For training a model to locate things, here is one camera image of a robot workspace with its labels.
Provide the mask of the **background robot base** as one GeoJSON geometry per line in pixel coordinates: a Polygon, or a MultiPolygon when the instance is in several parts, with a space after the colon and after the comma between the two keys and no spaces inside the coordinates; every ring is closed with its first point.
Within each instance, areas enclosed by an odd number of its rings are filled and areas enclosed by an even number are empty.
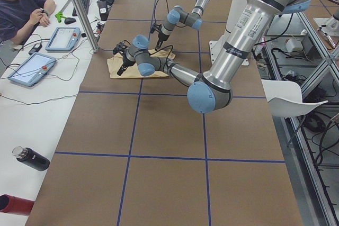
{"type": "Polygon", "coordinates": [[[335,49],[337,43],[334,41],[335,37],[338,37],[338,10],[329,18],[313,18],[316,22],[321,36],[330,45],[332,49],[335,49]]]}

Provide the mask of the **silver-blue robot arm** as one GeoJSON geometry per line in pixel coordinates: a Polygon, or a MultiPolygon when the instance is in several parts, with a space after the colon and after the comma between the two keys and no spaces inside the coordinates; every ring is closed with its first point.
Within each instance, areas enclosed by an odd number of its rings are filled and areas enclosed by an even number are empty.
{"type": "Polygon", "coordinates": [[[167,41],[178,23],[200,30],[202,25],[202,16],[210,0],[196,0],[192,11],[187,12],[182,6],[175,5],[167,14],[162,24],[154,23],[151,32],[158,32],[156,49],[160,49],[163,42],[167,41]]]}
{"type": "Polygon", "coordinates": [[[148,39],[138,35],[131,45],[118,44],[114,49],[114,53],[120,53],[123,57],[117,74],[122,75],[133,65],[144,77],[162,71],[188,87],[189,105],[196,112],[210,113],[224,108],[233,97],[232,78],[273,18],[278,14],[304,11],[309,4],[310,0],[246,0],[246,6],[211,68],[203,73],[197,73],[168,58],[152,57],[148,50],[148,39]]]}

